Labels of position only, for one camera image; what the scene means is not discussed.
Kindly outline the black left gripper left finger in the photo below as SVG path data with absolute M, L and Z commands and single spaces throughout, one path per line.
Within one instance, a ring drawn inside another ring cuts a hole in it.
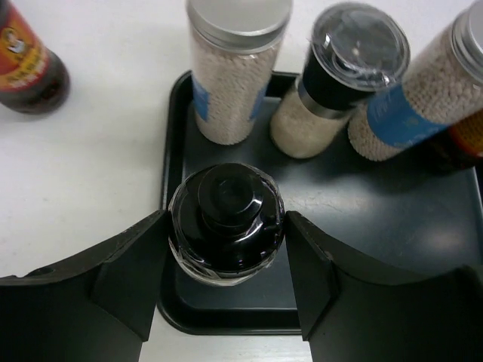
M 167 253 L 158 210 L 80 253 L 1 279 L 3 361 L 136 361 Z

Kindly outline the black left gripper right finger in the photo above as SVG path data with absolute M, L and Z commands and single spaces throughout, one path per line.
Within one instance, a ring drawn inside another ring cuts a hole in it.
M 298 319 L 314 361 L 480 361 L 482 268 L 428 276 L 285 215 Z

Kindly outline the black-cap glass grinder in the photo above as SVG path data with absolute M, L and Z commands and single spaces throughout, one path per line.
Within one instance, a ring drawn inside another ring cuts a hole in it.
M 190 175 L 168 205 L 171 252 L 200 283 L 231 287 L 273 263 L 284 240 L 285 207 L 275 180 L 243 163 Z

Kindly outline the red-lid dark sauce jar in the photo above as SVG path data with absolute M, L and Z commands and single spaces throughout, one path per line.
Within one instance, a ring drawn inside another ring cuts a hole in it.
M 482 164 L 482 110 L 437 135 L 433 143 L 444 171 Z

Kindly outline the red-lid chili sauce jar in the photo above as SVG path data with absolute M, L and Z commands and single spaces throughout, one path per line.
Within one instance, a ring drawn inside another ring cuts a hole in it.
M 15 112 L 53 112 L 69 96 L 64 62 L 32 31 L 10 1 L 1 2 L 1 104 Z

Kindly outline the white-bead jar blue label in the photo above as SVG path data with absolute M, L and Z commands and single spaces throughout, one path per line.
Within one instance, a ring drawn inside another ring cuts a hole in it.
M 482 108 L 482 3 L 473 2 L 411 61 L 402 80 L 359 109 L 349 141 L 385 161 Z

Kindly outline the black-cap salt grinder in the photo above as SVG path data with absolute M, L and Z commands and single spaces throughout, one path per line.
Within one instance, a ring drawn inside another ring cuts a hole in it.
M 304 159 L 323 152 L 359 106 L 400 81 L 411 57 L 401 27 L 376 7 L 343 2 L 316 18 L 302 73 L 283 96 L 272 142 Z

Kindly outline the silver-lid white-bead jar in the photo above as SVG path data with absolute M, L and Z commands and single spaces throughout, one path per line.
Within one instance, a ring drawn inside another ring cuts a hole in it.
M 188 1 L 195 121 L 230 146 L 254 127 L 291 18 L 290 1 Z

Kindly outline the black metal baking tray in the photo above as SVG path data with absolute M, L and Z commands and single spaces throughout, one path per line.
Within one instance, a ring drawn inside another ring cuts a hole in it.
M 161 206 L 168 206 L 191 174 L 237 161 L 269 174 L 287 210 L 383 262 L 428 275 L 481 263 L 480 170 L 437 173 L 417 150 L 371 162 L 353 150 L 345 133 L 319 156 L 289 158 L 273 145 L 269 120 L 295 78 L 293 73 L 274 73 L 250 136 L 234 146 L 220 146 L 198 130 L 192 77 L 182 74 L 169 99 Z M 227 288 L 194 281 L 168 257 L 157 307 L 172 327 L 192 335 L 300 333 L 285 249 L 270 267 Z

